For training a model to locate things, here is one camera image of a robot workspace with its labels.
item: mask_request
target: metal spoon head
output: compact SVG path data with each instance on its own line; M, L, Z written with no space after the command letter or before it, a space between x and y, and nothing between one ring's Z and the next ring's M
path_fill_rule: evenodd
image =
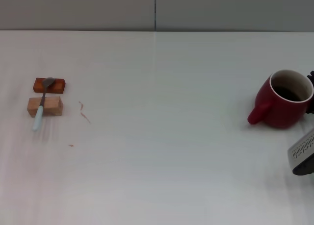
M52 78L52 77L48 77L46 79L43 80L43 86L45 88L47 88L48 86L52 85L55 81L55 78Z

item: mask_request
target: wooden block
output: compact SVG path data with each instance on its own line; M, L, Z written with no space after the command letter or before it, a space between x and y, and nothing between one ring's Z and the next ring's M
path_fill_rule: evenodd
M43 93L44 92L44 86L43 86L43 80L45 78L36 78L33 90L35 93ZM65 87L65 80L64 79L55 79L54 83L48 87L47 93L49 94L63 94Z
M31 117L35 117L41 98L30 98L27 110ZM44 116L61 116L63 103L60 97L46 97L44 104Z

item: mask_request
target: red mark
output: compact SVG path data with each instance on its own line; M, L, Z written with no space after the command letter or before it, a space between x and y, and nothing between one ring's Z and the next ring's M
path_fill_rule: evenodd
M89 119L83 114L83 113L80 113L85 119L87 119L87 121L90 123Z
M80 101L79 101L79 103L80 103L80 110L82 110L83 107L84 107L84 105L83 105L83 103L81 103Z

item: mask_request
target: white table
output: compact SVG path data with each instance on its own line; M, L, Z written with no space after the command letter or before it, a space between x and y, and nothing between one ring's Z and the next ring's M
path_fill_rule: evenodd
M0 224L312 225L287 149L314 117L246 121L280 69L314 70L314 33L1 31ZM63 116L34 133L48 76Z

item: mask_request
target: mug rim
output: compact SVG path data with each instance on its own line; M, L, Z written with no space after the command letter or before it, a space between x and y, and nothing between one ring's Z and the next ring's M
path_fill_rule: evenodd
M272 77L273 77L276 73L278 73L278 72L284 72L284 71L297 73L298 75L303 76L303 77L308 81L308 83L310 84L310 87L312 88L311 95L310 95L309 98L307 98L307 99L304 100L304 101L291 101L291 100L288 100L288 99L285 99L285 98L281 97L279 94L276 93L276 91L273 89L273 86L271 85L271 79L272 79ZM310 79L307 78L306 76L302 75L301 73L294 71L294 70L286 70L286 69L284 69L284 70L279 70L279 71L274 72L274 73L271 74L271 76L269 77L269 85L270 85L271 90L274 92L274 94L276 94L276 95L277 95L278 97L280 97L281 99L283 99L283 100L285 100L285 101L288 101L288 102L292 102L292 103L304 103L304 102L307 102L307 101L309 101L309 100L312 99L313 94L314 94L314 86L313 86L312 82L310 81Z

